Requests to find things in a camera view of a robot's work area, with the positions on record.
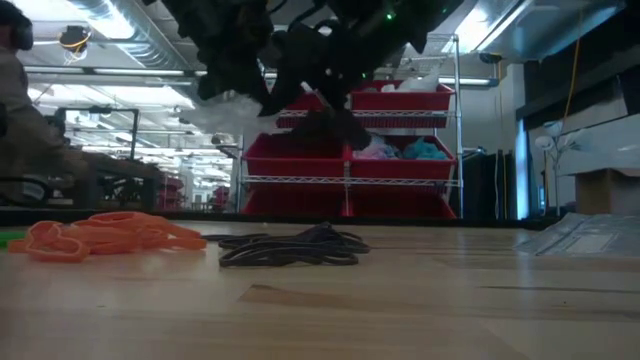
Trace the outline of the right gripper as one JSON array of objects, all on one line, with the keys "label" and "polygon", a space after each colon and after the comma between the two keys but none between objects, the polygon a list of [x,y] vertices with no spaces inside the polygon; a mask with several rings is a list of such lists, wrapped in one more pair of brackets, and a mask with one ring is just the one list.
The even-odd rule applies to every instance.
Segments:
[{"label": "right gripper", "polygon": [[278,114],[301,95],[323,88],[333,110],[345,108],[349,88],[400,49],[400,0],[314,0],[285,30],[272,35],[277,77],[259,117]]}]

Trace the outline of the silver ceiling duct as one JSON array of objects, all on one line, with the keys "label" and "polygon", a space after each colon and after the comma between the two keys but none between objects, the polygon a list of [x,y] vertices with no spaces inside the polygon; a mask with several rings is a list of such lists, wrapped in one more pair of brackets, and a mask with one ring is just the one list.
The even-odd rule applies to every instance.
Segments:
[{"label": "silver ceiling duct", "polygon": [[65,0],[92,30],[145,68],[193,69],[137,0]]}]

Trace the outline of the teal cloth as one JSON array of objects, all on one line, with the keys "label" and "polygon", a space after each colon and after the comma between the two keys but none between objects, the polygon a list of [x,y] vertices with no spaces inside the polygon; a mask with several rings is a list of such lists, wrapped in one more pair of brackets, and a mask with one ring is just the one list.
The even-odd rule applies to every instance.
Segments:
[{"label": "teal cloth", "polygon": [[403,158],[408,160],[447,160],[448,156],[435,143],[419,138],[405,147]]}]

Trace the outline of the black aluminium table frame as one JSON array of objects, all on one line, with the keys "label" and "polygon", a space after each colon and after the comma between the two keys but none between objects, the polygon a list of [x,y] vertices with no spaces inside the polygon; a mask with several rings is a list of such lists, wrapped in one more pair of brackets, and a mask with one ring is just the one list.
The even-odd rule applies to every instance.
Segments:
[{"label": "black aluminium table frame", "polygon": [[[71,223],[103,214],[103,211],[89,209],[38,209],[0,207],[0,227],[28,226],[39,221],[51,220]],[[195,222],[240,222],[275,224],[319,224],[329,222],[334,225],[358,226],[414,226],[414,227],[462,227],[525,229],[542,231],[560,221],[560,218],[531,218],[524,220],[477,220],[439,218],[375,218],[375,217],[309,217],[309,216],[268,216],[203,212],[152,212],[134,213],[135,217],[162,217],[168,221]]]}]

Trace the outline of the dark work table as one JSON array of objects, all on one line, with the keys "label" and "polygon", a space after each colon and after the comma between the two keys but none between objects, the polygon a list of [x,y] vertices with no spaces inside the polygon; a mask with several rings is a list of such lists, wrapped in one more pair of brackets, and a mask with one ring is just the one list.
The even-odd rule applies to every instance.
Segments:
[{"label": "dark work table", "polygon": [[73,151],[80,158],[79,178],[54,176],[49,185],[79,209],[154,210],[164,174],[155,166],[100,153]]}]

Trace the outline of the white plastic bag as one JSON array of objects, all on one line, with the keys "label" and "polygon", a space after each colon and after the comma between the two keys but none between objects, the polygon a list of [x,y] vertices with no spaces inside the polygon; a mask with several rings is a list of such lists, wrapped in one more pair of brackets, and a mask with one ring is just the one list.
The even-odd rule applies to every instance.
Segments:
[{"label": "white plastic bag", "polygon": [[397,70],[391,73],[389,83],[382,86],[382,92],[435,92],[440,83],[441,69],[433,67],[426,72],[418,70]]}]

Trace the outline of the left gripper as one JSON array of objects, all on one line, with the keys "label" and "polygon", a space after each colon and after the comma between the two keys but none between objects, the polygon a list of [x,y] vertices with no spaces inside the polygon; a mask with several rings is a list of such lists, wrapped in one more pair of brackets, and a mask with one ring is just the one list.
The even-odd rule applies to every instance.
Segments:
[{"label": "left gripper", "polygon": [[178,24],[178,34],[197,48],[206,68],[198,95],[209,100],[245,81],[245,94],[266,106],[271,96],[258,61],[274,31],[269,0],[163,0]]}]

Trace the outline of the orange rubber band pile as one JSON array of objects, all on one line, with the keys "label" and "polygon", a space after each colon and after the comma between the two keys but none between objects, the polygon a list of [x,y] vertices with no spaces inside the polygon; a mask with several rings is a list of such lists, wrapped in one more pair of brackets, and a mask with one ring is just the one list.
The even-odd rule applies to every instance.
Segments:
[{"label": "orange rubber band pile", "polygon": [[81,263],[91,255],[121,255],[143,250],[203,250],[201,233],[162,217],[135,217],[135,212],[93,215],[71,224],[40,221],[8,251],[40,262]]}]

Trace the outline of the person's black headphones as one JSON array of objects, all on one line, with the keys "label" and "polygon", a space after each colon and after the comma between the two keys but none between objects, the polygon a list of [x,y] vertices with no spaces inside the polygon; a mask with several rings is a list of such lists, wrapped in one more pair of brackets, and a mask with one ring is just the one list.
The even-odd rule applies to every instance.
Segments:
[{"label": "person's black headphones", "polygon": [[15,49],[30,51],[34,45],[33,27],[29,19],[20,19],[11,26],[11,44]]}]

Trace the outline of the black rubber band pile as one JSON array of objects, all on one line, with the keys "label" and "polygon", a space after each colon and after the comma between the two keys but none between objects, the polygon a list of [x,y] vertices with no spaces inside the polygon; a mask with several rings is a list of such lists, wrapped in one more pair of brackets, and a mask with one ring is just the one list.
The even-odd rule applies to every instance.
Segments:
[{"label": "black rubber band pile", "polygon": [[[350,145],[370,144],[371,137],[349,110],[312,111],[290,134],[298,145],[318,145],[331,140]],[[364,240],[335,230],[328,222],[292,236],[270,234],[205,235],[225,251],[219,265],[229,267],[280,267],[297,262],[310,265],[350,266],[370,252]]]}]

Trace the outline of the pink cloth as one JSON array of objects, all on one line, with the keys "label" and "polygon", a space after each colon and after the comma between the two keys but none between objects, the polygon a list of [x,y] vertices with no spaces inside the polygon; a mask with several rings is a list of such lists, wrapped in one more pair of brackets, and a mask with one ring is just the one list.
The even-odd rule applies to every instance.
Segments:
[{"label": "pink cloth", "polygon": [[365,160],[394,160],[401,158],[399,150],[395,146],[386,143],[371,144],[363,150],[354,151],[353,156],[357,159]]}]

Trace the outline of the black panels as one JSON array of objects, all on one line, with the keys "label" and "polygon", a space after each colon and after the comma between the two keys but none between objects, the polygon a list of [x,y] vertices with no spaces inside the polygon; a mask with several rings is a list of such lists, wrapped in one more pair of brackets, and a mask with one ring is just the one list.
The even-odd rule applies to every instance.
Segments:
[{"label": "black panels", "polygon": [[463,216],[493,221],[517,219],[515,160],[512,151],[474,152],[463,158]]}]

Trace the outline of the red plastic bin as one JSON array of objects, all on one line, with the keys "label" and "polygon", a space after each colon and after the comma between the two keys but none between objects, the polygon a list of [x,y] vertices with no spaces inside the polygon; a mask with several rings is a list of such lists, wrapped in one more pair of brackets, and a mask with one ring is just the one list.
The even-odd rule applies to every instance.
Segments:
[{"label": "red plastic bin", "polygon": [[448,203],[439,195],[420,192],[352,193],[343,203],[347,217],[397,219],[456,219]]},{"label": "red plastic bin", "polygon": [[340,177],[343,145],[307,142],[289,133],[260,134],[244,154],[251,176]]},{"label": "red plastic bin", "polygon": [[383,92],[399,81],[376,80],[351,93],[351,111],[366,128],[433,129],[447,124],[455,91],[438,84],[435,92]]},{"label": "red plastic bin", "polygon": [[251,193],[242,213],[291,217],[337,217],[344,195],[331,191],[301,189],[258,189]]},{"label": "red plastic bin", "polygon": [[293,104],[287,105],[278,116],[276,127],[292,129],[304,120],[310,111],[320,112],[326,108],[316,93],[302,94]]},{"label": "red plastic bin", "polygon": [[[455,156],[452,155],[447,147],[435,136],[387,135],[385,137],[399,150],[401,158],[394,160],[357,159],[353,156],[353,152],[357,150],[347,150],[345,151],[345,157],[351,162],[352,176],[377,179],[448,180],[451,176],[451,171],[457,165]],[[424,138],[426,141],[435,143],[440,150],[446,153],[448,159],[404,159],[403,150],[405,147],[419,138]]]}]

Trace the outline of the white floor lamp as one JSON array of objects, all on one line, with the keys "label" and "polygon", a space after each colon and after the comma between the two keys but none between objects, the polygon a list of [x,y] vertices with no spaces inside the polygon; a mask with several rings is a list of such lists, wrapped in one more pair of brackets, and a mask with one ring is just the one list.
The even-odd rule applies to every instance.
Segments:
[{"label": "white floor lamp", "polygon": [[545,159],[551,164],[551,169],[545,171],[545,176],[553,191],[552,196],[557,217],[562,212],[559,196],[560,161],[566,152],[582,151],[584,148],[580,140],[585,135],[585,129],[578,129],[564,134],[564,126],[564,120],[545,122],[543,124],[545,135],[536,138],[534,142],[535,146],[544,153]]}]

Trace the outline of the cardboard box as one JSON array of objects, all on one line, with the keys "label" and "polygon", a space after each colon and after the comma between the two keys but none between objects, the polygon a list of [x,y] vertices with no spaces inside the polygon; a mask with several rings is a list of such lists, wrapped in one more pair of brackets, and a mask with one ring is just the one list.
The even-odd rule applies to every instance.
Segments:
[{"label": "cardboard box", "polygon": [[575,174],[576,212],[640,216],[640,168],[602,168]]}]

